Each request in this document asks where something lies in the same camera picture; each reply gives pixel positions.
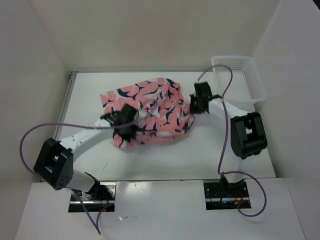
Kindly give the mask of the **pink shark print shorts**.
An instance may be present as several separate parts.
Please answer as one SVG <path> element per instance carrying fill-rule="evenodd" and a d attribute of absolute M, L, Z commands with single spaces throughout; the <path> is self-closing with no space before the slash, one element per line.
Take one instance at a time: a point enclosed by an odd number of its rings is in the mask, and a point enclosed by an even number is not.
<path fill-rule="evenodd" d="M 142 111 L 146 118 L 137 125 L 130 140 L 113 134 L 113 144 L 121 149 L 147 143 L 162 144 L 186 134 L 195 116 L 185 101 L 180 84 L 169 78 L 157 77 L 117 88 L 100 95 L 104 113 L 120 111 L 125 104 Z"/>

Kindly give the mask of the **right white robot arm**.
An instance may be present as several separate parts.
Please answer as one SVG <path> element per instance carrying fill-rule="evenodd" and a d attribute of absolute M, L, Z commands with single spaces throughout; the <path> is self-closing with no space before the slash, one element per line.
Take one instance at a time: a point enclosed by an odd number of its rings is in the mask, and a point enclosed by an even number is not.
<path fill-rule="evenodd" d="M 220 175 L 221 196 L 230 197 L 241 186 L 242 181 L 235 183 L 227 179 L 226 173 L 221 171 L 228 141 L 233 153 L 242 160 L 259 155 L 268 146 L 262 117 L 256 111 L 241 110 L 225 102 L 222 96 L 213 95 L 207 82 L 195 83 L 194 89 L 195 93 L 190 96 L 190 112 L 192 114 L 208 113 L 225 121 L 225 135 L 217 173 Z"/>

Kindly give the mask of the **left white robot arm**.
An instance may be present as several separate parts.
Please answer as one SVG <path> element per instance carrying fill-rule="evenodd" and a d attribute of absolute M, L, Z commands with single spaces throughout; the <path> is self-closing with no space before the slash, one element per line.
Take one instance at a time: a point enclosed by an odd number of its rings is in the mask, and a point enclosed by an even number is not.
<path fill-rule="evenodd" d="M 91 126 L 80 126 L 81 131 L 60 140 L 47 139 L 33 167 L 34 172 L 55 190 L 69 188 L 81 191 L 89 200 L 105 191 L 101 182 L 88 172 L 74 169 L 74 162 L 85 152 L 114 135 L 131 140 L 138 123 L 146 113 L 129 104 L 121 110 L 105 113 Z"/>

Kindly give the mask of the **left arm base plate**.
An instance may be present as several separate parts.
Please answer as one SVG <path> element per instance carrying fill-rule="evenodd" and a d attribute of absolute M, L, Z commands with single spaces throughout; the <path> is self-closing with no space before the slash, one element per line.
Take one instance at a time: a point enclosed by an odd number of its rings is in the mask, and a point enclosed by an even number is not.
<path fill-rule="evenodd" d="M 116 198 L 116 182 L 103 182 L 100 190 L 94 195 L 90 195 L 80 190 L 71 193 L 68 207 L 69 213 L 84 213 L 85 210 L 81 205 L 81 201 L 89 213 L 114 212 Z"/>

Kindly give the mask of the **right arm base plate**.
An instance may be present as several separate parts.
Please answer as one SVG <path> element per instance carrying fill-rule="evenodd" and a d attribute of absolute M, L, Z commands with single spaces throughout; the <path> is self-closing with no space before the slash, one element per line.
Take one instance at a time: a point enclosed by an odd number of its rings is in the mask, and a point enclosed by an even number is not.
<path fill-rule="evenodd" d="M 219 179 L 203 182 L 205 206 L 211 210 L 251 209 L 250 196 L 245 180 L 223 186 Z"/>

